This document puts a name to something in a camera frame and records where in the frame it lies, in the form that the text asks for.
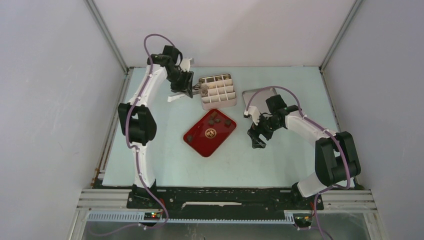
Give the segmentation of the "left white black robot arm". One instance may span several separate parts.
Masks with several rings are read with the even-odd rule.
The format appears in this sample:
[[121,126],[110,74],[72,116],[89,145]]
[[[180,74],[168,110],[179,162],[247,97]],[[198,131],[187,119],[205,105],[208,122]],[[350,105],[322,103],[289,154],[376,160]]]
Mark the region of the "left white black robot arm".
[[148,143],[157,133],[157,123],[150,110],[159,87],[170,82],[173,93],[192,98],[194,72],[191,60],[184,58],[173,45],[165,45],[162,53],[149,54],[146,72],[130,100],[118,105],[118,118],[126,144],[134,156],[135,180],[132,190],[139,195],[138,201],[145,208],[153,208],[158,202],[153,165],[147,158]]

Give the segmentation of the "silver metal tongs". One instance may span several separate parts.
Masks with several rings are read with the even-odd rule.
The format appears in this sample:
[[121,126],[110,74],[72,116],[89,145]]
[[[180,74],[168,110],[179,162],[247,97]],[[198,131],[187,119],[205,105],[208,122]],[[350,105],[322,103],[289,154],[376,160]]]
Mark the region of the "silver metal tongs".
[[192,96],[190,96],[188,92],[170,95],[167,98],[167,102],[170,103],[170,102],[173,102],[175,100],[185,98],[185,97],[193,98],[194,95],[204,95],[204,94],[207,95],[208,94],[208,87],[206,85],[202,85],[200,83],[197,83],[192,87],[191,93],[192,93]]

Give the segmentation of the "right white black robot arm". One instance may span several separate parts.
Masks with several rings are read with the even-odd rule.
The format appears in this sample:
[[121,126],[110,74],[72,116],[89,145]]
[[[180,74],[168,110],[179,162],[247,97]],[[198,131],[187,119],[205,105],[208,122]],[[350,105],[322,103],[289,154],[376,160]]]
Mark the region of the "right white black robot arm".
[[313,122],[301,112],[298,106],[288,106],[277,94],[266,99],[268,112],[262,113],[251,103],[244,111],[245,118],[253,123],[247,134],[252,148],[264,149],[266,143],[261,136],[270,140],[279,129],[290,130],[314,147],[314,172],[292,186],[291,204],[304,209],[311,202],[311,196],[346,181],[350,187],[351,178],[361,173],[361,165],[353,136],[347,132],[335,132]]

